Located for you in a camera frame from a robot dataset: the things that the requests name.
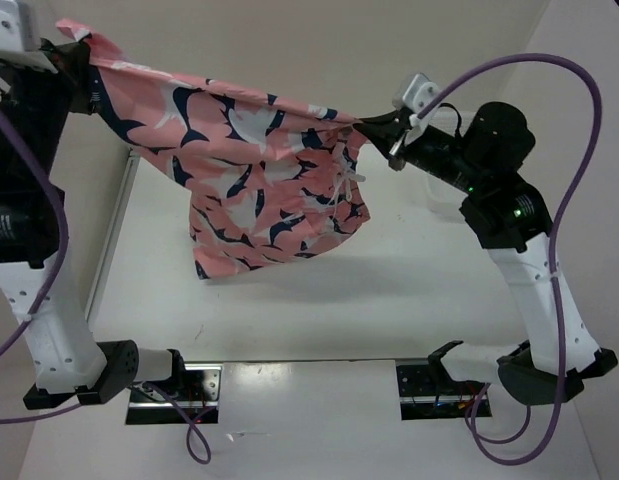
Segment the pink shark print shorts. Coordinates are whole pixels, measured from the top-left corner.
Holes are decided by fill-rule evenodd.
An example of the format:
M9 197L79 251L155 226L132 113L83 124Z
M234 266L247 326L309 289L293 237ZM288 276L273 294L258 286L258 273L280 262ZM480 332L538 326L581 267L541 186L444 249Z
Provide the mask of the pink shark print shorts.
M136 64L90 26L57 27L89 47L101 119L189 192L200 279L313 258L369 219L357 170L365 138L352 116Z

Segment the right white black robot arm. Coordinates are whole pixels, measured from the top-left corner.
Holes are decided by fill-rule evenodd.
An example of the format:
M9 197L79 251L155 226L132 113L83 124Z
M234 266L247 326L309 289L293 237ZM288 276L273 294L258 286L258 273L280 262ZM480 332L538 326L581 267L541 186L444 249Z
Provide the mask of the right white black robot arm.
M451 341L428 358L429 385L449 393L461 382L498 384L525 406L566 403L584 382L618 364L589 335L556 256L540 192L518 170L535 145L523 113L482 105L463 134L429 126L406 143L408 112L364 118L355 129L388 160L402 160L464 193L459 211L500 270L524 322L524 342L505 347Z

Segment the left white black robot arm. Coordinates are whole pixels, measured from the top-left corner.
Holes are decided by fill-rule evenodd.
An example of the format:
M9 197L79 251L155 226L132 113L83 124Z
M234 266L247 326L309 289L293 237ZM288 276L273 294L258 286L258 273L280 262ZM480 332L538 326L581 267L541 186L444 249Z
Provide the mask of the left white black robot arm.
M101 405L131 387L174 400L189 385L176 350L96 341L77 296L64 193L49 176L68 116L95 110L89 57L82 41L0 51L0 289L34 363L30 410Z

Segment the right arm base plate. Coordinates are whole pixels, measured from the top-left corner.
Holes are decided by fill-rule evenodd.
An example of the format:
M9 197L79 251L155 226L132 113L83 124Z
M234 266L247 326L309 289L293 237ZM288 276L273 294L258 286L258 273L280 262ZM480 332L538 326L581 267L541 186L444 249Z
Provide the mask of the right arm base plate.
M462 418L483 388L473 381L440 386L425 359L397 362L395 370L402 421Z

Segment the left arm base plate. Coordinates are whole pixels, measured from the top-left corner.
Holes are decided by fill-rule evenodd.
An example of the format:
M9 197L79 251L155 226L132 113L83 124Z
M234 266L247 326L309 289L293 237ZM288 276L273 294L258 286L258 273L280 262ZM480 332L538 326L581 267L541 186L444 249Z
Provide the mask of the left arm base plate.
M185 364L178 385L159 382L167 399L154 388L137 384L130 387L125 424L128 426L184 425L185 418L174 407L174 401L196 424L218 422L221 393L221 364Z

